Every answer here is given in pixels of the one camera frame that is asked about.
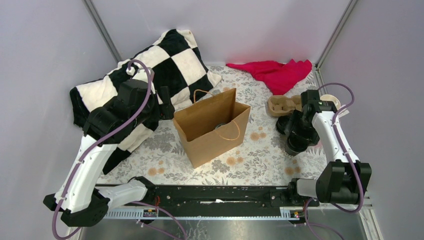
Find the floral tablecloth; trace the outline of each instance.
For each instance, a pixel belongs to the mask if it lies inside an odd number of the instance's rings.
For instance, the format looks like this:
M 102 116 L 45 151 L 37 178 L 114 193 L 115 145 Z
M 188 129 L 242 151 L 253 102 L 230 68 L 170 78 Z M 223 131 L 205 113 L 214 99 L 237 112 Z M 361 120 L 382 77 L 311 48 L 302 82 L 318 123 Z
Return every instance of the floral tablecloth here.
M 173 122 L 164 120 L 127 160 L 101 175 L 97 183 L 122 184 L 131 177 L 145 176 L 154 184 L 286 186 L 292 178 L 319 176 L 327 164 L 321 146 L 310 147 L 297 156 L 284 152 L 275 128 L 277 118 L 267 113 L 267 100 L 272 94 L 263 82 L 226 66 L 212 66 L 210 70 L 222 75 L 212 93 L 237 88 L 236 100 L 251 106 L 244 142 L 193 169 Z M 286 96 L 315 88 L 314 79 L 304 79 Z

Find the checkered blanket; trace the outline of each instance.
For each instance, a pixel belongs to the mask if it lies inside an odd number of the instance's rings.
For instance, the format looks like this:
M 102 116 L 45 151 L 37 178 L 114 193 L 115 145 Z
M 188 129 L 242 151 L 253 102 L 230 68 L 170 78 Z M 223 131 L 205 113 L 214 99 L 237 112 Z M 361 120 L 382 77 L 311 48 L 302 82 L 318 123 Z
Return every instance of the checkered blanket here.
M 140 60 L 153 69 L 155 89 L 168 86 L 171 103 L 176 110 L 193 104 L 196 89 L 209 91 L 222 79 L 220 75 L 206 68 L 195 38 L 189 30 L 173 29 L 164 32 L 153 45 L 137 53 L 134 59 Z M 82 128 L 92 110 L 103 106 L 112 97 L 118 95 L 121 83 L 131 77 L 147 81 L 146 73 L 138 72 L 141 66 L 137 63 L 127 72 L 130 60 L 119 62 L 117 68 L 102 79 L 78 85 L 70 91 L 75 125 Z M 196 99 L 204 95 L 204 92 L 197 91 Z M 162 104 L 160 92 L 158 92 L 158 101 Z M 107 174 L 129 157 L 156 130 L 158 124 L 157 121 L 147 120 L 138 125 L 112 153 L 103 168 L 103 173 Z

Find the paper bag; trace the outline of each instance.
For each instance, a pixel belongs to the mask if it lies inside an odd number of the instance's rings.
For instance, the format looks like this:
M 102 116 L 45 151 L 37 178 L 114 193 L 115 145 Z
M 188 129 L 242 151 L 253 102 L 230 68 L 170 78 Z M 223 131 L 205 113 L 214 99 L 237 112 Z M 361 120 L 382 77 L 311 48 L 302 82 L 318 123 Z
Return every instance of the paper bag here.
M 173 124 L 197 168 L 243 143 L 251 107 L 236 102 L 235 88 L 194 102 L 174 113 Z

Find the pink fabric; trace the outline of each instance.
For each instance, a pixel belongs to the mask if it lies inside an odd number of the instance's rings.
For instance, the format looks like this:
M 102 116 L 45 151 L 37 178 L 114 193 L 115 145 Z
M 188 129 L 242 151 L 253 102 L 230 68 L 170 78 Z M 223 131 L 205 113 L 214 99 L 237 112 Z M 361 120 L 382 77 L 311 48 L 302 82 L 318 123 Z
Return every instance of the pink fabric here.
M 273 95 L 284 95 L 312 71 L 312 63 L 309 60 L 295 62 L 292 59 L 287 64 L 276 61 L 254 61 L 226 65 L 250 73 L 257 81 L 264 82 Z

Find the white wall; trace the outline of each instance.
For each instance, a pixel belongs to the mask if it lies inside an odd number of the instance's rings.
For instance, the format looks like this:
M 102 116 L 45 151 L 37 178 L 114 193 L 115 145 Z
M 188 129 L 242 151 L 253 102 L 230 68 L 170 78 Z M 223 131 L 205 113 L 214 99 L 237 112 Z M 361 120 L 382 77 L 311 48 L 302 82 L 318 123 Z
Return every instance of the white wall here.
M 82 136 L 69 90 L 116 63 L 80 0 L 1 1 L 0 23 L 0 238 L 53 239 L 42 201 Z
M 360 1 L 327 62 L 324 81 L 356 97 L 342 127 L 372 167 L 370 196 L 385 240 L 423 239 L 424 1 Z M 329 93 L 349 101 L 348 93 Z
M 206 64 L 316 62 L 349 0 L 94 0 L 124 59 L 190 29 Z

